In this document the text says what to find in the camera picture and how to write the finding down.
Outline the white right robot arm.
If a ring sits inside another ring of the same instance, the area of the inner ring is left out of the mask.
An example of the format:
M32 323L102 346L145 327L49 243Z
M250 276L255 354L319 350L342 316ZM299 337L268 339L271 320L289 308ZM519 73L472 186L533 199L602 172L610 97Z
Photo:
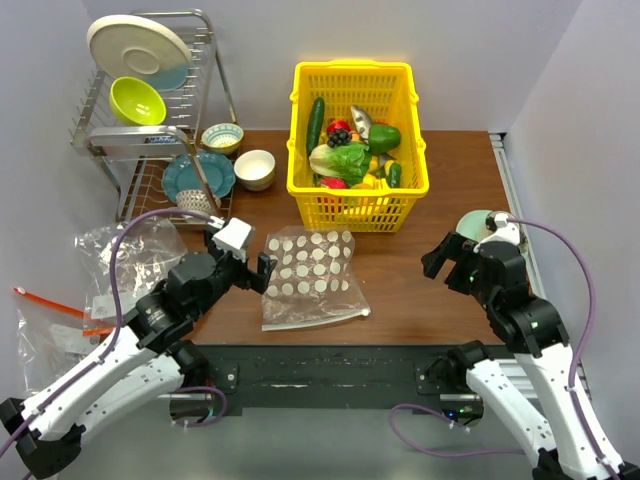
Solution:
M480 341L450 349L428 368L429 380L478 394L516 439L536 479L638 478L638 466L622 459L593 408L575 407L587 395L571 368L568 333L556 308L531 292L516 243L477 243L450 232L422 256L425 277L435 278L448 260L454 265L446 285L480 304L538 402L512 384Z

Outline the grey toy fish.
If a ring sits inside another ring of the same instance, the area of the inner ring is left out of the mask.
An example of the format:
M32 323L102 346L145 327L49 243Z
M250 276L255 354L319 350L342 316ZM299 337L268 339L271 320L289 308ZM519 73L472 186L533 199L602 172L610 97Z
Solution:
M352 105L350 110L356 133L362 142L368 144L370 129L374 125L373 119L364 109L357 105Z

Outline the crumpled clear plastic bag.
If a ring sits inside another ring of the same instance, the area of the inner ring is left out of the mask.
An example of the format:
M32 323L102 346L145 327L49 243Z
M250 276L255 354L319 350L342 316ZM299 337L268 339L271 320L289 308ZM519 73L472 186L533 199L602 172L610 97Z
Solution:
M112 327L116 324L110 259L124 227L123 223L111 224L75 238L76 252L88 275L86 329L96 327L99 318ZM155 216L136 225L121 242L116 255L115 276L122 312L128 313L186 253L185 243L169 220Z

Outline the teal patterned small bowl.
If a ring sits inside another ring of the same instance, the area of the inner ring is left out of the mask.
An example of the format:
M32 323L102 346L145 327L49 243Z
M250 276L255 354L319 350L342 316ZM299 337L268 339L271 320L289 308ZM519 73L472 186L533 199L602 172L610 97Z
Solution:
M204 130L200 144L215 153L229 155L234 153L244 138L244 130L234 123L219 123Z

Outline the lime green bowl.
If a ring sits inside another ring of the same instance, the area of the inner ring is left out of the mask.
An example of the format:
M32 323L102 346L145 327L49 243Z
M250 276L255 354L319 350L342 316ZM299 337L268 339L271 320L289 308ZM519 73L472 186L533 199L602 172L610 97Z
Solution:
M112 82L109 105L115 117L126 126L160 125L167 115L160 94L134 77L119 77Z

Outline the long dark cucumber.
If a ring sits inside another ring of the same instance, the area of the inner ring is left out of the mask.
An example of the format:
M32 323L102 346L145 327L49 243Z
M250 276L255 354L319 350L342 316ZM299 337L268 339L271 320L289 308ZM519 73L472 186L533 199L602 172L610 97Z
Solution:
M306 153L308 155L318 146L325 114L325 101L317 97L310 110L307 124Z

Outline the mint green saucer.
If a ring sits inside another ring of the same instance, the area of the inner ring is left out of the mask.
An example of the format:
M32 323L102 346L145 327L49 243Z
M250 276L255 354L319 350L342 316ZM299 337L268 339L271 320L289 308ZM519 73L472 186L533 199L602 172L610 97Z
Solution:
M486 227L486 218L492 213L492 210L473 210L466 213L457 223L456 232L462 236L480 242L492 234ZM520 253L527 258L529 255L528 239L522 226L517 224L520 234L520 242L518 248Z

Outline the yellow toy fruit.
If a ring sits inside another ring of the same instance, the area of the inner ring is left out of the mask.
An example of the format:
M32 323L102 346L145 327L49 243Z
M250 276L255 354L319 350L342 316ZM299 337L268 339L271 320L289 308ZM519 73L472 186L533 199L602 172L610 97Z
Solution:
M367 172L370 174L375 173L380 168L380 161L378 156L372 156L369 161L369 167Z

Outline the small green cucumber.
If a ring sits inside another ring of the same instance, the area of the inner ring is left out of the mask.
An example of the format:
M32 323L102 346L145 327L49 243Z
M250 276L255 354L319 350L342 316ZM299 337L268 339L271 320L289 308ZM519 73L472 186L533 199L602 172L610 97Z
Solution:
M386 181L390 188L399 188L401 186L402 167L393 161L385 165Z

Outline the metal dish rack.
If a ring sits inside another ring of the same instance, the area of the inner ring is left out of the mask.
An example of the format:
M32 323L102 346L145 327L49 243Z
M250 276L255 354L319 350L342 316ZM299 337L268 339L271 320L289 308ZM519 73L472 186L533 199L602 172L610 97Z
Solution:
M182 190L221 199L230 214L235 176L206 146L212 73L223 65L200 9L135 11L94 21L87 46L97 71L71 134L118 194L115 219L172 208Z

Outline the cream ceramic bowl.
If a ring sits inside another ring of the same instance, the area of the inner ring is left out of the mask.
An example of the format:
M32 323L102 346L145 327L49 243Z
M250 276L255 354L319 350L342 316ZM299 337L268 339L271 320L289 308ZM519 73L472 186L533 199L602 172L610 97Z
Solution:
M234 173L245 189L253 192L264 191L275 180L275 157L265 150L245 152L235 161Z

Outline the green toy lettuce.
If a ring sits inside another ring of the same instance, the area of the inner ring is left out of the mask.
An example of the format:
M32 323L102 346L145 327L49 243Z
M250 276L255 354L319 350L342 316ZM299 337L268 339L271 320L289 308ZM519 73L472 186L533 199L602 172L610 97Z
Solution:
M337 147L323 144L310 153L309 164L314 173L341 178L351 187L362 182L369 158L369 147L364 143L350 142Z

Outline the patterned grey bowl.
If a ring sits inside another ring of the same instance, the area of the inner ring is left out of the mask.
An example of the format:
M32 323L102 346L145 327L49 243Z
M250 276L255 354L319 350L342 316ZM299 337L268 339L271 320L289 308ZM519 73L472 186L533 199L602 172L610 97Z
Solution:
M218 197L213 197L214 204L210 202L201 189L188 189L177 193L176 205L182 210L200 212L206 215L214 215L221 206Z

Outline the red toy dragon fruit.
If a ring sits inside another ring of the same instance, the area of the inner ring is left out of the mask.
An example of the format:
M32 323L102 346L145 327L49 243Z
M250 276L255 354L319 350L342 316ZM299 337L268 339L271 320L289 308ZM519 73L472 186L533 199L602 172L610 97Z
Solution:
M332 190L348 189L347 183L338 177L322 177L319 180L318 186L320 188L327 188Z

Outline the dotted clear zip bag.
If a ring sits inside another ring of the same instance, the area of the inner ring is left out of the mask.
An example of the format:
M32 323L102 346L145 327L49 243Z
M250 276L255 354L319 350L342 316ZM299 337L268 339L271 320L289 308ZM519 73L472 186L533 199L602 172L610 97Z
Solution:
M371 314L352 273L350 231L286 227L267 236L265 249L276 267L262 297L264 331L320 327Z

